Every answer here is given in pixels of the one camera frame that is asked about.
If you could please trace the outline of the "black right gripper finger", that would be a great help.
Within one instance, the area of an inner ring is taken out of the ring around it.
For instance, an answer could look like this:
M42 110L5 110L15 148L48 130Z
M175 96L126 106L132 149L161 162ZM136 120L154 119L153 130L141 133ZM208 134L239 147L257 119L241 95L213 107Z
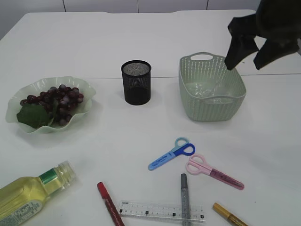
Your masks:
M231 43L224 62L227 69L232 70L247 56L259 50L254 40L258 34L256 16L234 17L228 30Z
M299 38L276 42L266 39L262 45L259 45L255 38L254 41L258 48L257 54L253 59L255 68L260 70L280 58L298 52L298 40Z

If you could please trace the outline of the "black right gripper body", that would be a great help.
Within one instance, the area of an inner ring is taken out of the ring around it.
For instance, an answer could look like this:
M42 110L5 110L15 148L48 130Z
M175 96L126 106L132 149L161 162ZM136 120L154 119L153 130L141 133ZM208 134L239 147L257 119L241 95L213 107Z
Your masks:
M301 38L299 0L262 0L256 10L258 36L264 44L298 47Z

